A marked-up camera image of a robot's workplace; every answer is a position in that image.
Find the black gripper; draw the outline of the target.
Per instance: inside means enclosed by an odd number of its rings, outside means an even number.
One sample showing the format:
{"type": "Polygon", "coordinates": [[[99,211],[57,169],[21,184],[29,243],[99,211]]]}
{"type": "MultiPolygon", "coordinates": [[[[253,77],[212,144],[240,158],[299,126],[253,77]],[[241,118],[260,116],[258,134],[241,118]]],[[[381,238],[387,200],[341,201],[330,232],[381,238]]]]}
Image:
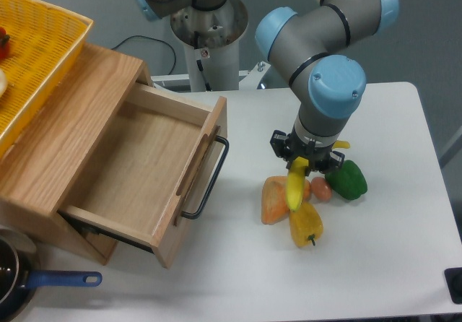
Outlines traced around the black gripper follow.
{"type": "Polygon", "coordinates": [[[309,140],[306,144],[295,132],[289,136],[279,130],[274,130],[270,139],[271,148],[278,158],[284,158],[286,168],[290,169],[292,163],[298,158],[309,161],[309,169],[319,171],[322,174],[332,173],[339,170],[344,163],[344,154],[332,151],[332,144],[327,147],[317,147],[314,141],[309,140]]]}

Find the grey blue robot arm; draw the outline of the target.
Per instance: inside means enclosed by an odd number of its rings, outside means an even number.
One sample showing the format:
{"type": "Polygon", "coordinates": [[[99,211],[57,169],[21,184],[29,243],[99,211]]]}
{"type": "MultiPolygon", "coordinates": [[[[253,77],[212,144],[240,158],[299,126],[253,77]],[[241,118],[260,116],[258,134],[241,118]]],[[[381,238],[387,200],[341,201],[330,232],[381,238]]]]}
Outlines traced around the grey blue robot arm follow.
{"type": "MultiPolygon", "coordinates": [[[[293,129],[275,131],[271,147],[289,170],[302,175],[338,170],[344,155],[334,147],[366,86],[363,68],[341,51],[392,25],[398,0],[317,0],[298,14],[269,12],[258,24],[256,44],[300,101],[293,129]]],[[[183,44],[191,90],[234,90],[238,43],[248,27],[240,0],[136,0],[150,20],[168,18],[183,44]]]]}

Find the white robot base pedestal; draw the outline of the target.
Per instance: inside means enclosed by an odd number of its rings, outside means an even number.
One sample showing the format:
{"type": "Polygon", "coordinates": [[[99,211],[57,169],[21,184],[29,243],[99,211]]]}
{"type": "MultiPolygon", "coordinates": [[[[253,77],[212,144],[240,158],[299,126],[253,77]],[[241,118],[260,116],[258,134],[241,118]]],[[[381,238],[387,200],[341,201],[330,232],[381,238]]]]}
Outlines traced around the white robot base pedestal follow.
{"type": "Polygon", "coordinates": [[[189,6],[170,16],[170,26],[183,45],[192,92],[238,88],[239,42],[248,27],[241,0],[226,0],[212,11],[189,6]]]}

